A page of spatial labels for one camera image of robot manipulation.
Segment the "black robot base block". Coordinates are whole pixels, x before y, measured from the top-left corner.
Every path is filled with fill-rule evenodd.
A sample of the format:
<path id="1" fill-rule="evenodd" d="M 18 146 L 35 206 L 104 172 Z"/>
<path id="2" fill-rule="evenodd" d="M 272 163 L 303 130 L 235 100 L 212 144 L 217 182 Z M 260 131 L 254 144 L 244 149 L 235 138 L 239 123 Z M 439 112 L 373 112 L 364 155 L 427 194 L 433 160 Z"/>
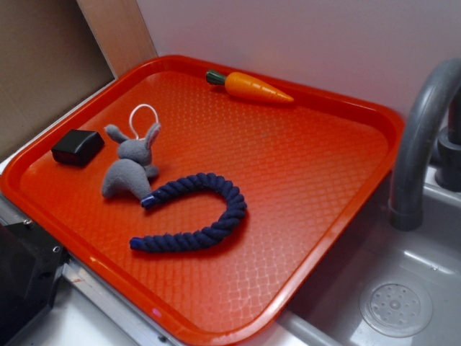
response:
<path id="1" fill-rule="evenodd" d="M 10 345 L 49 313 L 66 257 L 36 223 L 1 226 L 1 344 Z"/>

